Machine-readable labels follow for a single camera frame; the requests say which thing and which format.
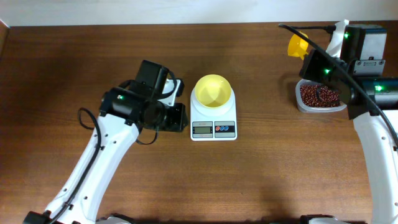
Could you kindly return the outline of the yellow plastic scoop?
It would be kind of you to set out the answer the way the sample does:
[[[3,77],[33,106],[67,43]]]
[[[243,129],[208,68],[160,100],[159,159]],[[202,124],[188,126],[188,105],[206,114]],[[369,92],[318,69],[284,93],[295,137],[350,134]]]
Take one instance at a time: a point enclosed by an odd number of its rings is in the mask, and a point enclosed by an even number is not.
[[[298,57],[304,60],[305,56],[308,55],[308,42],[294,34],[288,45],[287,54],[290,57]]]

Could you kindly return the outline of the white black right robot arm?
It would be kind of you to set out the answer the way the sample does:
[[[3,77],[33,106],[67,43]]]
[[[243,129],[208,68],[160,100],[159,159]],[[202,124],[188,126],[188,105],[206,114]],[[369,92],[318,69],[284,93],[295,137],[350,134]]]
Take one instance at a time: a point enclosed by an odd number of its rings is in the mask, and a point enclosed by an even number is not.
[[[397,223],[397,79],[382,75],[387,32],[379,25],[328,28],[338,36],[333,56],[297,28],[299,41],[313,47],[300,76],[336,90],[347,106],[363,147],[373,201],[372,223]]]

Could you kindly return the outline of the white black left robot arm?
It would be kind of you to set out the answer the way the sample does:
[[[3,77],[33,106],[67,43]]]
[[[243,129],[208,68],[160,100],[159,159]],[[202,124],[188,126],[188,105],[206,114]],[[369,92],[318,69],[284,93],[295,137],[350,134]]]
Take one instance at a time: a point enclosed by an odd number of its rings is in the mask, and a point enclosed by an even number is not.
[[[142,144],[143,129],[181,133],[188,125],[183,80],[167,67],[143,60],[136,77],[107,91],[91,138],[69,179],[43,213],[30,211],[24,223],[95,223],[103,195],[128,149]]]

